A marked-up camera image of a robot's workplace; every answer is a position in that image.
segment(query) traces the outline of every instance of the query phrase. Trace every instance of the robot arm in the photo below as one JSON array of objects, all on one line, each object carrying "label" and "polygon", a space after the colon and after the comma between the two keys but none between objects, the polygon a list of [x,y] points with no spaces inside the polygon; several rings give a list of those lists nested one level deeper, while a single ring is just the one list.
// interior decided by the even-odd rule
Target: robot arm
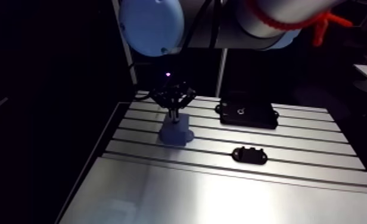
[{"label": "robot arm", "polygon": [[351,26],[329,13],[343,1],[123,0],[119,22],[127,43],[150,57],[186,47],[266,50],[289,45],[306,26],[316,25],[320,40],[328,21]]}]

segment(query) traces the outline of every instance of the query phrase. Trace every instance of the metal post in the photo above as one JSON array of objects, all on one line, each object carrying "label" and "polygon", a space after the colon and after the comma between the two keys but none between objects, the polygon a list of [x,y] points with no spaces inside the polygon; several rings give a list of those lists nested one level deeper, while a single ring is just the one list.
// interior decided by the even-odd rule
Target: metal post
[{"label": "metal post", "polygon": [[[121,40],[122,40],[122,45],[124,47],[124,52],[125,52],[125,56],[126,56],[126,61],[127,61],[127,66],[131,65],[133,63],[132,60],[132,56],[130,54],[130,49],[129,49],[129,45],[128,43],[125,41],[125,38],[122,36],[122,32],[121,32],[121,27],[120,27],[120,22],[118,21],[119,18],[119,12],[120,12],[120,4],[118,3],[118,0],[111,0],[113,3],[113,8],[114,8],[114,13],[116,15],[116,20],[117,20],[117,24],[118,24],[118,30],[120,32],[120,36],[121,36]],[[138,80],[136,78],[136,73],[135,73],[135,66],[132,66],[129,69],[129,73],[130,73],[130,79],[132,80],[132,83],[134,85],[136,85],[138,83]]]},{"label": "metal post", "polygon": [[221,84],[222,84],[222,78],[224,76],[224,70],[225,70],[225,61],[226,61],[226,55],[228,53],[228,49],[224,48],[221,52],[221,60],[220,60],[220,69],[218,71],[218,79],[217,79],[217,86],[216,86],[216,97],[220,97],[221,93]]}]

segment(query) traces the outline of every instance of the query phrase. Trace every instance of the dark background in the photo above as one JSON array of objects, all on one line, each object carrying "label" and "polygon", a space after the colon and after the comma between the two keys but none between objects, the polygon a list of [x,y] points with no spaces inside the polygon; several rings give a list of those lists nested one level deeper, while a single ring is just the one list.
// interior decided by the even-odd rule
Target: dark background
[{"label": "dark background", "polygon": [[[334,12],[361,23],[367,5]],[[367,168],[367,30],[330,25],[311,46],[304,29],[274,51],[230,49],[222,95],[232,91],[272,102],[326,107]],[[199,95],[214,96],[221,50],[176,57],[133,53],[139,89],[179,73]],[[133,92],[110,0],[0,0],[0,223],[54,223],[117,102]]]}]

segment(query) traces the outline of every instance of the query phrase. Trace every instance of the aluminum table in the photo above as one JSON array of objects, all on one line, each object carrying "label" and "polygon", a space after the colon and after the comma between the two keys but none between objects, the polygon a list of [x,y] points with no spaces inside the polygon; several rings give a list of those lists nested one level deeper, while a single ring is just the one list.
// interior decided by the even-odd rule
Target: aluminum table
[{"label": "aluminum table", "polygon": [[[185,147],[158,140],[166,109],[131,103],[60,223],[367,223],[367,171],[326,109],[273,104],[279,126],[266,130],[220,124],[218,101],[181,110]],[[235,162],[241,146],[269,161]]]}]

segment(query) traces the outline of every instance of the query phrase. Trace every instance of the black case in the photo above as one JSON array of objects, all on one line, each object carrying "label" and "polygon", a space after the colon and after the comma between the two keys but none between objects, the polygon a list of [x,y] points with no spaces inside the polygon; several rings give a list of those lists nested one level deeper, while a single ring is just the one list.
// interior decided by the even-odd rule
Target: black case
[{"label": "black case", "polygon": [[268,102],[241,103],[222,99],[219,105],[220,122],[238,125],[276,129],[279,114]]}]

